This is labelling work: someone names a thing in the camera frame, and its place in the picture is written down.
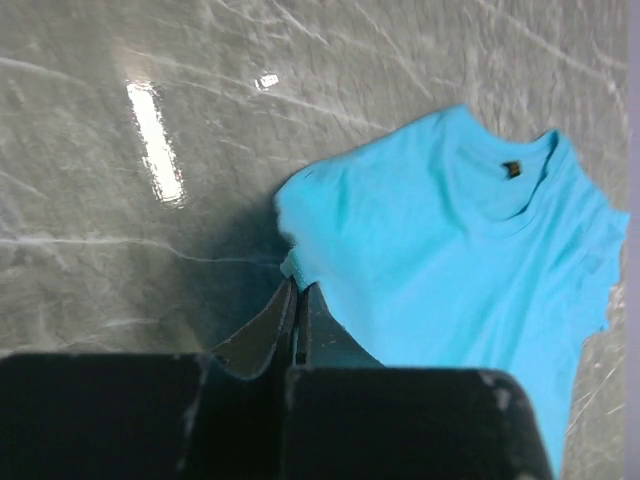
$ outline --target clothing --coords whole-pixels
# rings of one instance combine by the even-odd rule
[[[464,105],[313,164],[276,195],[331,314],[386,366],[494,368],[536,412],[559,474],[584,340],[607,328],[629,215],[558,130],[524,144]]]

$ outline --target turquoise shirt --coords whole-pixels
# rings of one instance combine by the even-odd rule
[[[582,344],[607,328],[629,221],[563,133],[508,142],[455,106],[305,168],[276,206],[286,275],[317,282],[384,365],[513,375],[559,475]]]

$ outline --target gray marble table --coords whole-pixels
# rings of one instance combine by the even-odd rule
[[[210,348],[280,281],[274,191],[466,102],[559,127],[626,206],[622,0],[15,0],[0,6],[0,355]],[[624,282],[566,479],[622,477]]]

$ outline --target shirt sleeve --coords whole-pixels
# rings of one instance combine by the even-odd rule
[[[611,287],[620,282],[620,252],[630,215],[603,202],[586,230],[580,300],[587,336],[609,326],[607,310]]]

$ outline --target wrinkled fabric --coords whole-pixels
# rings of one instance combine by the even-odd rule
[[[387,366],[494,368],[562,466],[582,344],[607,328],[629,215],[550,130],[505,141],[464,106],[315,163],[275,198],[282,265]]]

